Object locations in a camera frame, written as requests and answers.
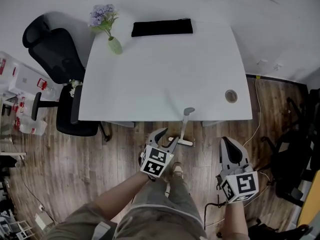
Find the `person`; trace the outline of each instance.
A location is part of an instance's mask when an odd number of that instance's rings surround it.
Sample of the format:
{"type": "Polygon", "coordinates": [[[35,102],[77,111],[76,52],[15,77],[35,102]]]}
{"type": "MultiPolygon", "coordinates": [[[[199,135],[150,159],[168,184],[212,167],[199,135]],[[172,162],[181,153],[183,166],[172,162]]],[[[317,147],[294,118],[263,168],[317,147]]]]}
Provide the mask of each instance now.
{"type": "MultiPolygon", "coordinates": [[[[176,162],[169,181],[151,181],[137,172],[124,182],[83,205],[55,226],[44,240],[205,240],[206,231],[196,204],[183,180],[182,164],[176,162]],[[117,225],[111,219],[133,199],[127,214],[117,225]]],[[[249,240],[242,202],[225,208],[224,240],[249,240]]]]}

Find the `flower vase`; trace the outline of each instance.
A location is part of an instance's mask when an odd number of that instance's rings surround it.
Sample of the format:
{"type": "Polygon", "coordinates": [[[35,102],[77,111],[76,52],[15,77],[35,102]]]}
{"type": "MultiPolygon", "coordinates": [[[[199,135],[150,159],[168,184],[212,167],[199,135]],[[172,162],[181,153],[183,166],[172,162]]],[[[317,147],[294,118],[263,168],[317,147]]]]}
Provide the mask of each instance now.
{"type": "Polygon", "coordinates": [[[115,54],[122,54],[121,43],[114,36],[109,37],[108,44],[110,46],[111,51],[113,51],[115,54]]]}

